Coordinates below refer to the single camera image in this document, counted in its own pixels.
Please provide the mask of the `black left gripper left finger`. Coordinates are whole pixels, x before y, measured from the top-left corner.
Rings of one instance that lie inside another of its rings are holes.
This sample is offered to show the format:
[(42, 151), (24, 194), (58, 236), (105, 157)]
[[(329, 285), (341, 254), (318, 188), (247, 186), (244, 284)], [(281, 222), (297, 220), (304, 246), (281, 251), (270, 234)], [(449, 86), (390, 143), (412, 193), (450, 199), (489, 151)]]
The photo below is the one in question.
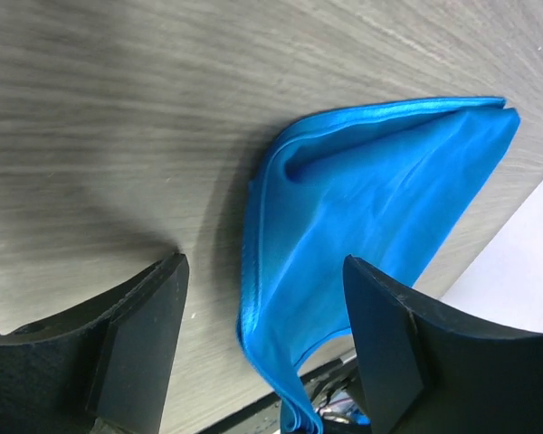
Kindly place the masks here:
[(0, 335), (0, 433), (158, 432), (188, 280), (174, 253)]

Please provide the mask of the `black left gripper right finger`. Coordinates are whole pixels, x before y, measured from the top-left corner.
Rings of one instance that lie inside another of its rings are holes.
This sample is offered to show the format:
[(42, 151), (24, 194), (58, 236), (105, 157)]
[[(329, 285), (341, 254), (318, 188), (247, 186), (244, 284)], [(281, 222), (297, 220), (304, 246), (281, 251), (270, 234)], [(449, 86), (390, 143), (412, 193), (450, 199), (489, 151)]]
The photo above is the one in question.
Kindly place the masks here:
[(428, 297), (362, 259), (343, 284), (375, 433), (543, 433), (543, 334)]

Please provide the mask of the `blue cloth napkin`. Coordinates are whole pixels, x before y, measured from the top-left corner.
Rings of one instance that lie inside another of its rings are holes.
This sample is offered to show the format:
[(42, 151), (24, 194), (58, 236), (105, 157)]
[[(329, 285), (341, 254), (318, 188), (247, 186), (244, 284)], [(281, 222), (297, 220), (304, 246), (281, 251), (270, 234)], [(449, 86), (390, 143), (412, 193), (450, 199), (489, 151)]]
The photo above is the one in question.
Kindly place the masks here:
[(411, 99), (320, 112), (273, 141), (249, 184), (236, 334), (283, 432), (323, 430), (298, 371), (351, 332), (344, 259), (413, 285), (519, 124), (499, 97)]

